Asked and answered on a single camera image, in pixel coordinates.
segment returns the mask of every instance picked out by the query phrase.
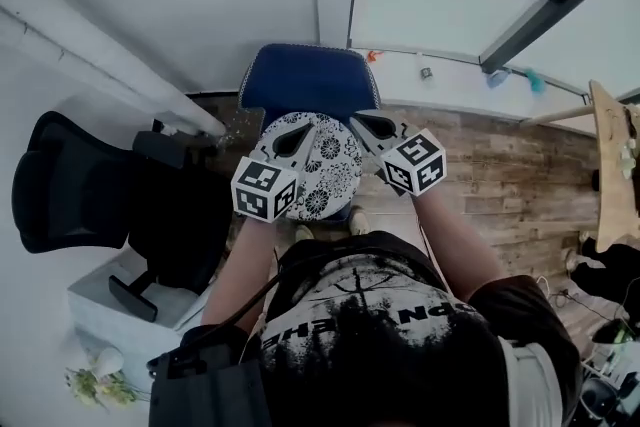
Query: black office chair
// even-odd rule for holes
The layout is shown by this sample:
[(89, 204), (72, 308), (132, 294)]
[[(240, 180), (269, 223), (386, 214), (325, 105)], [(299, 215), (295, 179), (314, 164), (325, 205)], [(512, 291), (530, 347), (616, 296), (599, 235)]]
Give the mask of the black office chair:
[(195, 165), (186, 147), (140, 132), (114, 148), (57, 112), (36, 123), (13, 180), (13, 216), (25, 249), (129, 245), (148, 270), (130, 285), (111, 276), (125, 308), (150, 322), (154, 282), (201, 294), (224, 251), (233, 211), (229, 181)]

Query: floral pattern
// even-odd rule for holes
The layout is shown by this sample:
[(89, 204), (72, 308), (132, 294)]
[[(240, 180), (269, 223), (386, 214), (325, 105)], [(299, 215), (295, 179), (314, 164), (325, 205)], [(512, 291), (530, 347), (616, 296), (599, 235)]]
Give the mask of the floral pattern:
[(289, 219), (325, 219), (353, 198), (362, 175), (362, 153), (355, 136), (339, 121), (311, 112), (292, 112), (271, 123), (265, 134), (284, 124), (310, 121), (317, 128), (316, 140), (307, 160), (299, 196), (289, 208)]

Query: forearm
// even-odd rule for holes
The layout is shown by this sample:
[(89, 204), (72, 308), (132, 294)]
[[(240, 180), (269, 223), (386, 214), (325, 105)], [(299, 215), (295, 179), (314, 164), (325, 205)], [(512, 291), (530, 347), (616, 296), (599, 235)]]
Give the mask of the forearm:
[[(247, 219), (233, 250), (222, 268), (207, 300), (202, 324), (220, 324), (244, 306), (268, 281), (276, 242), (276, 227)], [(256, 304), (236, 326), (251, 333), (264, 299)]]
[(437, 190), (413, 204), (434, 257), (456, 297), (467, 301), (482, 285), (507, 273), (495, 251), (460, 215), (451, 212)]

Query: office chair armrest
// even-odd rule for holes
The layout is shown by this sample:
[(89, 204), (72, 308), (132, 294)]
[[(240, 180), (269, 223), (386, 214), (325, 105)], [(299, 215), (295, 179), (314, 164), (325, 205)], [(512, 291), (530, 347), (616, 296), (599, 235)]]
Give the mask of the office chair armrest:
[(133, 151), (175, 169), (184, 167), (188, 153), (180, 141), (150, 130), (138, 132), (133, 141)]

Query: blue chair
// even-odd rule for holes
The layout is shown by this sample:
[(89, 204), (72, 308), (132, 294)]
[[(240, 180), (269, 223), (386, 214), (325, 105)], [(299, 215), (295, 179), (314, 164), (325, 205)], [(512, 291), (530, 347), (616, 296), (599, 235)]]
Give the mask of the blue chair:
[(249, 66), (238, 103), (243, 109), (264, 109), (263, 130), (295, 111), (320, 112), (348, 126), (354, 112), (379, 108), (380, 95), (357, 52), (272, 43)]

